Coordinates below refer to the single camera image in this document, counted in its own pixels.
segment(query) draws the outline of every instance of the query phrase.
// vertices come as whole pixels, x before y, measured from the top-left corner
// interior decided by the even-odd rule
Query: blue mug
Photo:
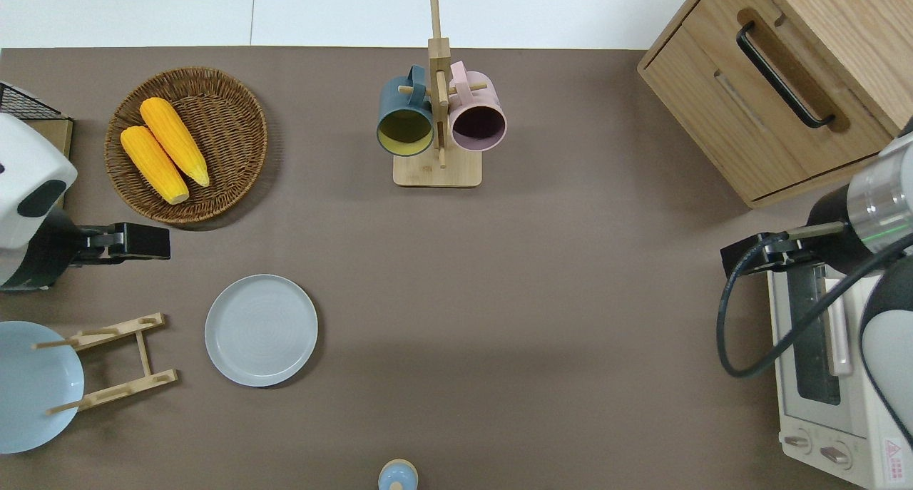
[[[401,93],[400,86],[412,87]],[[397,156],[418,155],[434,139],[431,100],[424,85],[424,68],[413,65],[408,76],[398,76],[381,89],[377,141]]]

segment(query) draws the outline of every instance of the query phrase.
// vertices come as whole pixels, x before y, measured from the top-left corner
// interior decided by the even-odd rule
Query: mug rack
[[[428,68],[431,111],[434,119],[433,149],[425,149],[414,156],[394,156],[394,183],[401,187],[472,188],[482,184],[482,154],[454,146],[450,123],[447,120],[450,94],[457,93],[447,87],[453,77],[450,70],[450,39],[441,37],[440,9],[437,0],[431,0],[432,37],[428,39]],[[485,88],[477,84],[472,90]],[[413,89],[400,86],[401,93]]]

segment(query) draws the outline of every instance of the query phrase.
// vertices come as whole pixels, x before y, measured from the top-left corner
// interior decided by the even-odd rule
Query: wire rack
[[[0,83],[0,112],[9,113],[23,121],[33,119],[69,119],[59,110],[46,106],[32,96],[6,83]]]

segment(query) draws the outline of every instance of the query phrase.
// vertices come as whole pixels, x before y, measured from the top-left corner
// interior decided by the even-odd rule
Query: wicker basket
[[[209,187],[185,177],[190,197],[169,205],[137,170],[121,146],[121,132],[143,125],[140,103],[169,100],[203,153]],[[147,80],[117,107],[105,136],[105,168],[117,194],[151,220],[168,224],[212,219],[248,193],[267,156],[267,121],[254,94],[215,68],[176,68]]]

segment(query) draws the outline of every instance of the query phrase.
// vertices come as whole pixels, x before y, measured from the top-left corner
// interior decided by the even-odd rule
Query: wooden cabinet
[[[906,2],[688,0],[638,70],[759,207],[847,179],[913,116]]]

